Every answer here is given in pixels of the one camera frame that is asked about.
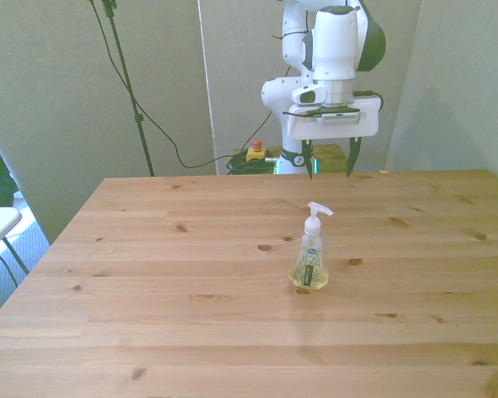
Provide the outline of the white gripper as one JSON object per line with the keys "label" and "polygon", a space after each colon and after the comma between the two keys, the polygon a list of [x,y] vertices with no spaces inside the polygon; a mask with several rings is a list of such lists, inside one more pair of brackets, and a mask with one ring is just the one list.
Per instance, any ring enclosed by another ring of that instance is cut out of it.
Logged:
{"label": "white gripper", "polygon": [[378,97],[355,98],[350,110],[324,111],[318,105],[292,105],[286,112],[286,134],[289,139],[303,140],[302,155],[310,178],[313,177],[311,140],[350,138],[346,177],[359,157],[361,138],[378,132]]}

